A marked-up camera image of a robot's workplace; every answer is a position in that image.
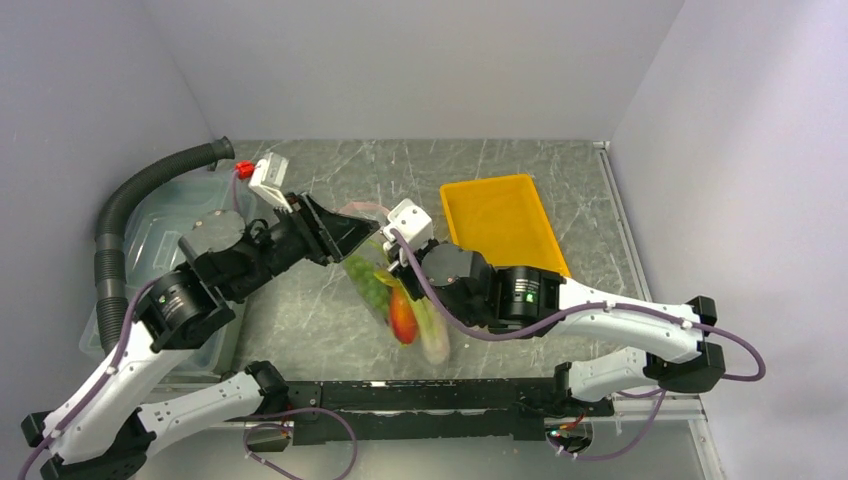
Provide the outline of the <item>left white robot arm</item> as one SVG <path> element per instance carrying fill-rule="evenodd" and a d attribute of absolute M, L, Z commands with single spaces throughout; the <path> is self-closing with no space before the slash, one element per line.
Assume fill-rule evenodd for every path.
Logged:
<path fill-rule="evenodd" d="M 182 397 L 147 402 L 175 366 L 234 319 L 234 304 L 300 261 L 345 260 L 379 229 L 308 194 L 287 194 L 275 214 L 274 224 L 233 210 L 198 219 L 179 240 L 184 261 L 138 290 L 118 343 L 92 375 L 60 407 L 25 418 L 27 467 L 38 466 L 45 479 L 126 479 L 152 455 L 213 424 L 272 420 L 285 411 L 288 385 L 267 361 Z"/>

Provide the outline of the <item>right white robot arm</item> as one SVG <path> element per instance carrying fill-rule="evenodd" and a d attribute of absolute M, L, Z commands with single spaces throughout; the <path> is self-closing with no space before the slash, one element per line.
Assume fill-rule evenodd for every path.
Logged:
<path fill-rule="evenodd" d="M 710 391 L 726 372 L 721 346 L 706 339 L 714 306 L 696 298 L 653 304 L 606 293 L 529 266 L 496 268 L 478 252 L 435 240 L 419 250 L 394 244 L 391 273 L 425 296 L 460 331 L 490 342 L 545 335 L 592 337 L 621 350 L 558 368 L 551 401 L 574 415 L 613 393 L 658 387 Z"/>

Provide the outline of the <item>clear zip top bag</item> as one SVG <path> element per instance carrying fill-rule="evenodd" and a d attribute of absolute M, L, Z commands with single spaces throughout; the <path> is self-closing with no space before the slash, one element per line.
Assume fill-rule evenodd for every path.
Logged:
<path fill-rule="evenodd" d="M 372 262 L 376 265 L 376 268 L 377 268 L 377 269 L 387 269 L 387 270 L 388 270 L 389 260 L 388 260 L 388 257 L 386 256 L 385 252 L 383 251 L 383 243 L 384 243 L 384 242 L 385 242 L 385 238 L 382 236 L 382 234 L 381 234 L 381 233 L 377 232 L 377 233 L 375 233 L 375 234 L 374 234 L 371 238 L 369 238 L 369 240 L 367 240 L 367 241 L 366 241 L 366 242 L 365 242 L 362 246 L 360 246 L 360 247 L 359 247 L 359 248 L 358 248 L 358 249 L 357 249 L 357 250 L 356 250 L 353 254 L 351 254 L 350 256 L 352 256 L 352 255 L 360 255 L 360 256 L 363 256 L 363 257 L 365 257 L 366 259 L 368 259 L 368 260 L 372 261 Z M 410 299 L 410 297 L 409 297 L 409 294 L 408 294 L 407 290 L 406 290 L 403 286 L 402 286 L 402 287 L 400 287 L 400 288 L 402 288 L 402 289 L 405 291 L 405 293 L 406 293 L 406 295 L 407 295 L 407 298 L 408 298 L 408 300 L 409 300 L 410 304 L 412 305 L 412 302 L 413 302 L 413 301 Z M 419 358 L 421 358 L 422 360 L 424 360 L 424 361 L 426 361 L 427 363 L 429 363 L 429 362 L 427 361 L 427 359 L 425 358 L 424 354 L 423 354 L 423 349 L 422 349 L 422 345 L 421 345 L 420 337 L 419 337 L 418 335 L 417 335 L 416 340 L 415 340 L 412 344 L 409 344 L 409 345 L 402 345 L 402 344 L 401 344 L 400 342 L 398 342 L 398 341 L 396 340 L 396 338 L 393 336 L 392 330 L 391 330 L 390 325 L 389 325 L 389 314 L 388 314 L 388 319 L 387 319 L 387 320 L 383 320 L 383 319 L 380 317 L 380 315 L 379 315 L 379 314 L 377 314 L 376 312 L 374 312 L 374 311 L 373 311 L 373 310 L 372 310 L 372 309 L 371 309 L 371 308 L 370 308 L 370 307 L 369 307 L 366 303 L 365 303 L 365 305 L 366 305 L 366 308 L 369 310 L 369 312 L 372 314 L 372 316 L 376 319 L 376 321 L 377 321 L 378 325 L 380 325 L 380 326 L 383 328 L 383 330 L 385 330 L 385 331 L 387 332 L 387 334 L 388 334 L 388 336 L 389 336 L 389 339 L 390 339 L 390 340 L 394 341 L 397 345 L 399 345 L 399 346 L 401 347 L 401 349 L 403 349 L 403 350 L 407 350 L 407 351 L 412 351 L 412 352 L 414 352 L 414 354 L 415 354 L 415 355 L 417 355 Z"/>

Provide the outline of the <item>red mango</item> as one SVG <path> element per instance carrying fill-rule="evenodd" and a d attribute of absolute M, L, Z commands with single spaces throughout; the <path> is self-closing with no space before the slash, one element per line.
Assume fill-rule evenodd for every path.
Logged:
<path fill-rule="evenodd" d="M 415 312 L 405 291 L 396 287 L 392 289 L 389 301 L 389 325 L 393 336 L 402 345 L 412 344 L 418 335 L 418 323 Z"/>

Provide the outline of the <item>celery stalk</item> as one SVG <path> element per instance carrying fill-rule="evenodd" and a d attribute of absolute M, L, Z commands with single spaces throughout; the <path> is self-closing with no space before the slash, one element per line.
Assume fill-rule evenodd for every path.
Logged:
<path fill-rule="evenodd" d="M 445 363 L 450 354 L 450 339 L 445 319 L 426 298 L 413 301 L 412 310 L 425 358 L 431 365 Z"/>

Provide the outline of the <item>green grape bunch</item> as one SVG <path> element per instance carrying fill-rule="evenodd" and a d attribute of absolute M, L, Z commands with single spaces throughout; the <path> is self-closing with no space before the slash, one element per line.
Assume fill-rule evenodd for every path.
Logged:
<path fill-rule="evenodd" d="M 343 268 L 365 303 L 387 320 L 391 290 L 377 278 L 376 265 L 363 256 L 352 255 L 343 262 Z"/>

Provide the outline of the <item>yellow banana bunch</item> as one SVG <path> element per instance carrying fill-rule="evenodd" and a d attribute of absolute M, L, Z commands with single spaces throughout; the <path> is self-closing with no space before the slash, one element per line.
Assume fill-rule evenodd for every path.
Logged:
<path fill-rule="evenodd" d="M 402 282 L 394 277 L 387 269 L 376 269 L 374 271 L 374 277 L 390 289 L 403 286 Z"/>

